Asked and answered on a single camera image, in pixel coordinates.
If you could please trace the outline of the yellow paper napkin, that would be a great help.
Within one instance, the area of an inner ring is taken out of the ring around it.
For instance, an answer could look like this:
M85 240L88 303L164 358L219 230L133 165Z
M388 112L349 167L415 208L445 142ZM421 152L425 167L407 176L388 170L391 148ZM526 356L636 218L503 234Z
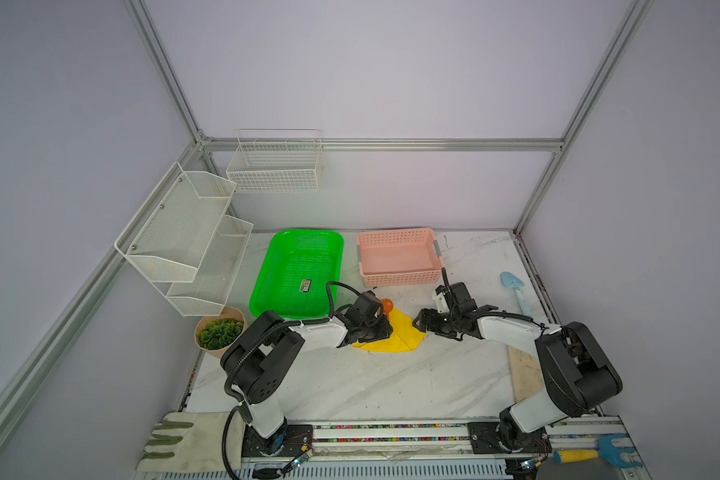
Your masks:
M426 338L426 333L413 326L413 319L397 308L387 312L387 317L393 329L389 338L369 343L355 343L353 347L367 352L402 354L415 351Z

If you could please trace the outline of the orange plastic spoon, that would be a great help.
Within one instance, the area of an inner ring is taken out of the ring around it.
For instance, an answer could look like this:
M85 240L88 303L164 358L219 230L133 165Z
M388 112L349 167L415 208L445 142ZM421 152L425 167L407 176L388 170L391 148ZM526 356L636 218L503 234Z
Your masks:
M390 299L382 299L382 307L385 314L390 314L395 309L394 303Z

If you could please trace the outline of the pink plastic basket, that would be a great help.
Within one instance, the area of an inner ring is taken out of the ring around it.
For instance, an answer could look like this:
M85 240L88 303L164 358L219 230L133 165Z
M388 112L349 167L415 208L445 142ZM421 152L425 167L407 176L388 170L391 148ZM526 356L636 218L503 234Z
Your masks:
M437 282L445 267L430 228L361 232L358 267L369 288Z

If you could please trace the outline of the green plastic basket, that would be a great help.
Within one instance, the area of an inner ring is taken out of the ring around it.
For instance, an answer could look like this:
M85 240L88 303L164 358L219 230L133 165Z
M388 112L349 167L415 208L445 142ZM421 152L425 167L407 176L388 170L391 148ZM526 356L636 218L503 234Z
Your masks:
M334 231L292 229L274 235L249 308L255 317L274 311L284 319L313 319L329 312L326 284L340 279L343 237ZM304 279L308 293L299 291Z

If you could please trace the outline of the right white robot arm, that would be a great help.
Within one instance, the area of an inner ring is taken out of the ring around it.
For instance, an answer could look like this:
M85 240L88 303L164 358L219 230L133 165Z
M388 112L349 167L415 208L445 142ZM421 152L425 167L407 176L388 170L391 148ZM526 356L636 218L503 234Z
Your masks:
M541 389L500 412L494 447L516 453L547 426L590 413L623 390L623 382L590 329L581 322L544 324L533 317L477 304L462 282L443 284L434 309L422 309L413 326L424 333L461 341L469 336L500 342L534 357Z

